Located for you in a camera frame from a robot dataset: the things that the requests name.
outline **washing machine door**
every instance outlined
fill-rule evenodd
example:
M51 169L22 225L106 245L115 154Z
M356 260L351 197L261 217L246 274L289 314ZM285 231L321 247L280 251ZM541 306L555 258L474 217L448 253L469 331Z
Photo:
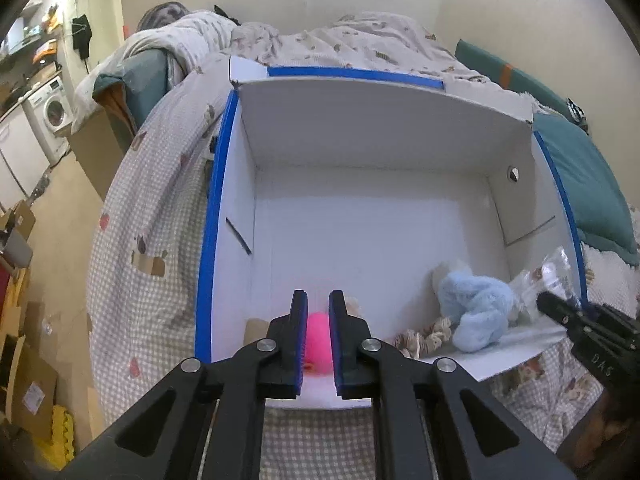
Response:
M68 120L65 107L60 101L59 95L52 95L43 108L44 123L50 132L56 132Z

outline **light blue plush toy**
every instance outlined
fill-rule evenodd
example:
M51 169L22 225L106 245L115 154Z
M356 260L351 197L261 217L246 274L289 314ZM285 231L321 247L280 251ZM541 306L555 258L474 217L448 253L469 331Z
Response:
M466 264L455 262L434 271L433 285L442 315L459 323L452 338L459 350L475 352L507 332L515 296L506 283L474 276Z

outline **pink ball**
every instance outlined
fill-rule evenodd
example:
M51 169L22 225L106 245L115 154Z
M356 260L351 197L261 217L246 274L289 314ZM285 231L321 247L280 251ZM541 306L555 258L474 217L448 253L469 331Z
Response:
M326 312L316 312L306 320L305 372L316 374L334 372L329 315Z

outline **clear plastic bag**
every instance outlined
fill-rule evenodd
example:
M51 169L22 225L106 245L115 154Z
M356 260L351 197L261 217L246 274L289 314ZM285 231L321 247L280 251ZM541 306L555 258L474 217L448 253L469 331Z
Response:
M531 324L542 314L536 300L545 290L563 300L577 304L578 299L572 285L571 265L564 248L558 247L535 270L523 270L509 284L516 295L516 303L509 316L511 325Z

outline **black cloth hanging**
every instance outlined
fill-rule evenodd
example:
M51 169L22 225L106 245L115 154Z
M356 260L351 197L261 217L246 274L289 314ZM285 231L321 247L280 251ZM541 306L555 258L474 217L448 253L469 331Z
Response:
M92 38L91 26L86 14L71 20L71 34L74 38L74 50L78 51L80 59L86 61L89 57L89 42Z

